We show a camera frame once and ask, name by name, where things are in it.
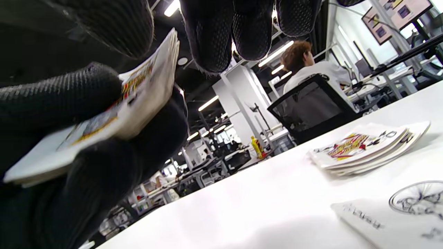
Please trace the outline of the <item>person's right hand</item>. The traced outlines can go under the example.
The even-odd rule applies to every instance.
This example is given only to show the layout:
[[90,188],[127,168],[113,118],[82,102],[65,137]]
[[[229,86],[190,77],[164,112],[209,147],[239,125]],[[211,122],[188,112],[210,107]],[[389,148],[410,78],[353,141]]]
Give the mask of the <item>person's right hand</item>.
[[[130,58],[147,55],[154,18],[147,0],[46,0],[107,47]],[[312,32],[321,0],[181,0],[190,52],[201,71],[228,68],[232,44],[247,61],[264,58],[272,46],[275,11],[288,37]]]

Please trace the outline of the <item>person's left hand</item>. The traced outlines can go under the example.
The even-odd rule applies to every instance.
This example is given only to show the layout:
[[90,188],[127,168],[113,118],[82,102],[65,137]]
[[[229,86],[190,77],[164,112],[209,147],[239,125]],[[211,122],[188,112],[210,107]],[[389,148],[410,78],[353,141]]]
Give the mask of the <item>person's left hand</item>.
[[[120,99],[116,71],[100,63],[1,88],[1,177],[47,134],[88,120]],[[30,188],[1,183],[2,249],[77,249],[109,211],[148,180],[188,137],[187,106],[174,85],[165,106],[132,139],[81,151],[68,174]]]

